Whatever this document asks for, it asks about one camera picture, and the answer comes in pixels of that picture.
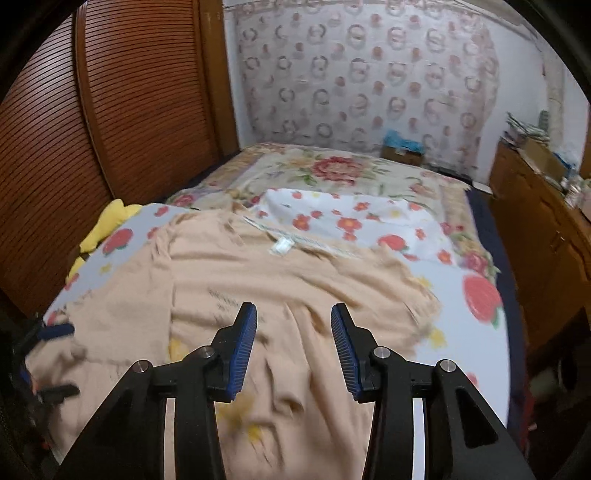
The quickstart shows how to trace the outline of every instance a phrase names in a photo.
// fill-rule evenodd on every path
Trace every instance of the wooden door frame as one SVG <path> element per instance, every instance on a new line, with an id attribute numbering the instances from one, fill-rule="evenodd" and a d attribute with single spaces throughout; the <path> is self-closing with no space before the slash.
<path id="1" fill-rule="evenodd" d="M 240 150 L 226 55 L 222 0 L 194 0 L 199 16 L 207 98 L 218 151 L 224 157 Z"/>

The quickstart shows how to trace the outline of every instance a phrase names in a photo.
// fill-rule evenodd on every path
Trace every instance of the metal screw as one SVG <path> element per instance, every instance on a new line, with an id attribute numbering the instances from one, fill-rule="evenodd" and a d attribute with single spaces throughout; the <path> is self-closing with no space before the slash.
<path id="1" fill-rule="evenodd" d="M 441 360 L 439 366 L 446 372 L 453 372 L 456 369 L 456 364 L 451 360 Z"/>
<path id="2" fill-rule="evenodd" d="M 211 345 L 205 345 L 197 349 L 197 354 L 202 358 L 210 358 L 215 352 Z"/>
<path id="3" fill-rule="evenodd" d="M 133 369 L 134 372 L 137 372 L 139 374 L 144 373 L 148 368 L 150 368 L 150 362 L 148 362 L 147 360 L 138 360 L 136 363 L 134 363 L 131 368 Z"/>
<path id="4" fill-rule="evenodd" d="M 388 358 L 391 353 L 390 349 L 384 346 L 377 346 L 374 348 L 374 355 L 378 358 Z"/>

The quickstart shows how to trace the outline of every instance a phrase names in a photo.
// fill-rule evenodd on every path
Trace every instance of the clothing tag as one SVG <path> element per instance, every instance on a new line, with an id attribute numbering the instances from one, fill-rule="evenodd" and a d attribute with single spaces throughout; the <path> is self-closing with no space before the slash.
<path id="1" fill-rule="evenodd" d="M 291 247 L 293 247 L 294 244 L 295 242 L 291 238 L 282 236 L 277 242 L 275 242 L 275 245 L 269 250 L 269 253 L 283 257 L 283 255 L 291 250 Z"/>

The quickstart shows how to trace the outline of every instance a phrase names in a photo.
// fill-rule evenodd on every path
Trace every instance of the yellow flower print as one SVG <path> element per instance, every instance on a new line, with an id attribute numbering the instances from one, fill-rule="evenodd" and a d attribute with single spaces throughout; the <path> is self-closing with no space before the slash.
<path id="1" fill-rule="evenodd" d="M 104 275 L 105 273 L 109 273 L 111 271 L 111 268 L 113 268 L 113 265 L 111 265 L 111 262 L 109 262 L 100 268 L 99 273 L 101 275 Z"/>
<path id="2" fill-rule="evenodd" d="M 292 158 L 291 160 L 289 160 L 287 162 L 287 164 L 285 166 L 288 168 L 306 168 L 306 167 L 309 167 L 313 161 L 314 161 L 313 158 L 305 158 L 305 157 Z"/>
<path id="3" fill-rule="evenodd" d="M 168 342 L 168 354 L 171 362 L 180 362 L 190 353 L 189 347 L 177 338 L 171 338 Z"/>
<path id="4" fill-rule="evenodd" d="M 420 277 L 417 277 L 417 280 L 423 287 L 428 288 L 429 290 L 433 288 L 433 284 L 428 280 L 427 277 L 421 275 Z"/>
<path id="5" fill-rule="evenodd" d="M 262 442 L 262 429 L 258 425 L 249 425 L 246 429 L 246 435 L 250 443 Z"/>
<path id="6" fill-rule="evenodd" d="M 216 404 L 216 417 L 225 420 L 233 430 L 239 430 L 244 427 L 244 418 L 250 412 L 253 403 L 254 399 L 250 394 L 240 392 L 232 403 Z"/>
<path id="7" fill-rule="evenodd" d="M 434 350 L 447 346 L 445 335 L 438 328 L 431 330 L 431 334 L 429 335 L 429 343 L 431 344 L 431 348 Z"/>

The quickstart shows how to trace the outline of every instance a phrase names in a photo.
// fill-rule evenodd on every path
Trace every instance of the patterned wallpaper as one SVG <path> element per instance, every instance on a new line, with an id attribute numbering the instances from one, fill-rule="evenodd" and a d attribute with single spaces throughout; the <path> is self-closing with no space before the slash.
<path id="1" fill-rule="evenodd" d="M 377 153 L 388 129 L 475 168 L 499 62 L 483 19 L 444 1 L 254 2 L 232 10 L 258 141 Z"/>

